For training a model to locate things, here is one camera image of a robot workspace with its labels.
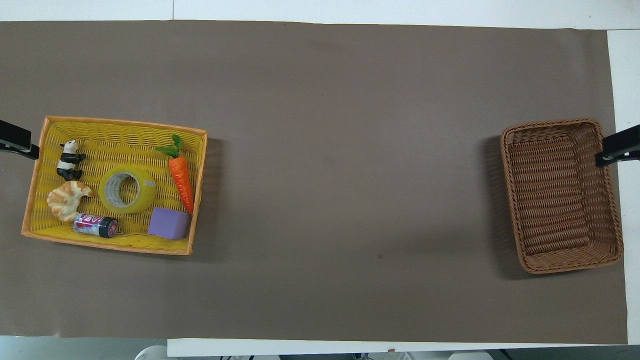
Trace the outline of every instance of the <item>brown paper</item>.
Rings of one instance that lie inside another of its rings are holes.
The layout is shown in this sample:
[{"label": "brown paper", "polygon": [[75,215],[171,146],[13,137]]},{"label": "brown paper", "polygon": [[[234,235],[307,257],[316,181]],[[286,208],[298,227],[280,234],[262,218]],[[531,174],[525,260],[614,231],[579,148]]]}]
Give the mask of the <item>brown paper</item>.
[{"label": "brown paper", "polygon": [[604,31],[0,23],[2,118],[206,129],[193,255],[22,237],[0,154],[0,334],[626,343],[622,263],[520,268],[498,136],[614,131]]}]

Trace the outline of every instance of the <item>packing tape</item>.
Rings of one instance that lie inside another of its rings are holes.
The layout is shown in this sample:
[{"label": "packing tape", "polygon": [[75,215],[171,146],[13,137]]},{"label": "packing tape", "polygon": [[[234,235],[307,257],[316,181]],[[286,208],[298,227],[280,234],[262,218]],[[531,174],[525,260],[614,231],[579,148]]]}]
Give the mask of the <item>packing tape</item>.
[{"label": "packing tape", "polygon": [[[129,176],[138,184],[138,191],[133,201],[127,204],[120,196],[120,185]],[[156,198],[156,182],[144,170],[125,166],[115,167],[104,174],[100,180],[99,195],[102,205],[114,213],[139,213],[153,204]]]}]

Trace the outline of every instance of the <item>can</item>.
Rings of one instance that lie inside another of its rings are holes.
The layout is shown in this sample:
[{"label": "can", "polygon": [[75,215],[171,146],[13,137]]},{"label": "can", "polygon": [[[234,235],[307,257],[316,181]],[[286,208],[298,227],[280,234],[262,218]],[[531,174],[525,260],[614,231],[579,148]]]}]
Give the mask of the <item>can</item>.
[{"label": "can", "polygon": [[118,220],[111,217],[97,217],[80,214],[74,220],[74,231],[81,234],[112,238],[118,232]]}]

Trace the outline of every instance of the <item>croissant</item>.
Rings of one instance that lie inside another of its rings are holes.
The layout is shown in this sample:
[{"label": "croissant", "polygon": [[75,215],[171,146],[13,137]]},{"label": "croissant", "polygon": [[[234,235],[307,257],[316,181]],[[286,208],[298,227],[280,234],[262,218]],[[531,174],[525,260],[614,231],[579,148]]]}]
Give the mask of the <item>croissant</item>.
[{"label": "croissant", "polygon": [[78,205],[83,196],[93,196],[93,191],[80,181],[67,181],[47,196],[51,213],[62,221],[72,221],[78,215]]}]

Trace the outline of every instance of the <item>panda head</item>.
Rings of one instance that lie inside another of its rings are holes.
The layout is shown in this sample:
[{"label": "panda head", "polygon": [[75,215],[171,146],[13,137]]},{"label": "panda head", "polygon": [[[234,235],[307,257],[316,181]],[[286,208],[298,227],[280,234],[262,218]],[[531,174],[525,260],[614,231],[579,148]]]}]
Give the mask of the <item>panda head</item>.
[{"label": "panda head", "polygon": [[60,146],[65,148],[64,152],[71,152],[72,154],[75,154],[76,150],[78,150],[78,142],[76,139],[67,141],[66,143],[61,143]]}]

